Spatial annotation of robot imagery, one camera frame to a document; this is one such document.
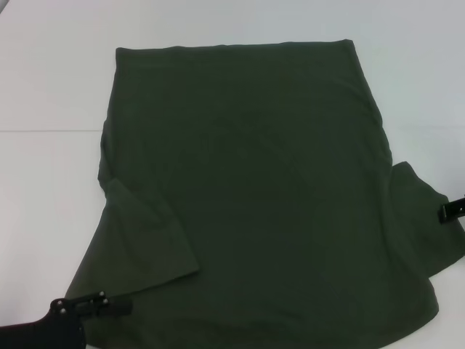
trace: white background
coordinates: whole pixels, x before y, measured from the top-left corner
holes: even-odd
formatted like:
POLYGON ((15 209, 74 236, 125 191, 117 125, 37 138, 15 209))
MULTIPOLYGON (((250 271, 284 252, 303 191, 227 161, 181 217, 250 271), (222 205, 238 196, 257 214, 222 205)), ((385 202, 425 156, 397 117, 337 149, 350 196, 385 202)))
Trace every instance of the white background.
MULTIPOLYGON (((0 326, 62 297, 100 218, 116 47, 352 39, 395 162, 465 194, 462 0, 11 0, 0 14, 0 326)), ((391 349, 465 343, 465 261, 433 279, 440 314, 391 349)))

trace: green t-shirt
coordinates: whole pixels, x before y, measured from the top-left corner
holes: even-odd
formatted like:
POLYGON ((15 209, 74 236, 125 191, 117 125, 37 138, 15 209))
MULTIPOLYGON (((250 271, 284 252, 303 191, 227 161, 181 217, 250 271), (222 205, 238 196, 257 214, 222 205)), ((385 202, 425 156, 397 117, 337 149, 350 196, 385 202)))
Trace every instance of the green t-shirt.
POLYGON ((392 166, 353 43, 117 49, 107 204, 67 297, 131 316, 89 344, 371 349, 425 325, 465 252, 447 198, 392 166))

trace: folded shirt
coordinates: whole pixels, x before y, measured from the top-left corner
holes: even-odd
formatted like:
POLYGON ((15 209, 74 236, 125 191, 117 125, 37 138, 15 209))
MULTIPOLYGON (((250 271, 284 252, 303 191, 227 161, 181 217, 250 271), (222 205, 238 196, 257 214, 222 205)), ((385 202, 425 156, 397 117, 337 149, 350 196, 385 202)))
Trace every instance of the folded shirt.
POLYGON ((447 202, 392 166, 349 40, 116 50, 107 204, 67 297, 106 348, 372 349, 430 321, 465 253, 447 202))

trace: olive green fabric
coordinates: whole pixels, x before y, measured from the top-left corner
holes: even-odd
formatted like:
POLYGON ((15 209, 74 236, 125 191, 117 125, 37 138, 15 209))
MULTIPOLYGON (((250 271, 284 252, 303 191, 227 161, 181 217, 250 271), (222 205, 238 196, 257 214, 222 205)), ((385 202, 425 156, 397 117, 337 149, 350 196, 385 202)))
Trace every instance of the olive green fabric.
POLYGON ((130 295, 89 344, 380 348, 462 257, 447 198, 392 166, 353 43, 117 49, 107 204, 67 297, 130 295))

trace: white table surface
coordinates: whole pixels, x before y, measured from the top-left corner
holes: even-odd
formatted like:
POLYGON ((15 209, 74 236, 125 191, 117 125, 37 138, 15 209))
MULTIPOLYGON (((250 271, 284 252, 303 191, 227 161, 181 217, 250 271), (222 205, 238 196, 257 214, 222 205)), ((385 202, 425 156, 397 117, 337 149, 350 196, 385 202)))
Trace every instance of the white table surface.
MULTIPOLYGON (((0 14, 0 326, 64 295, 104 205, 97 183, 116 47, 352 39, 395 162, 465 194, 462 0, 11 0, 0 14)), ((462 349, 465 261, 440 314, 391 349, 462 349)))

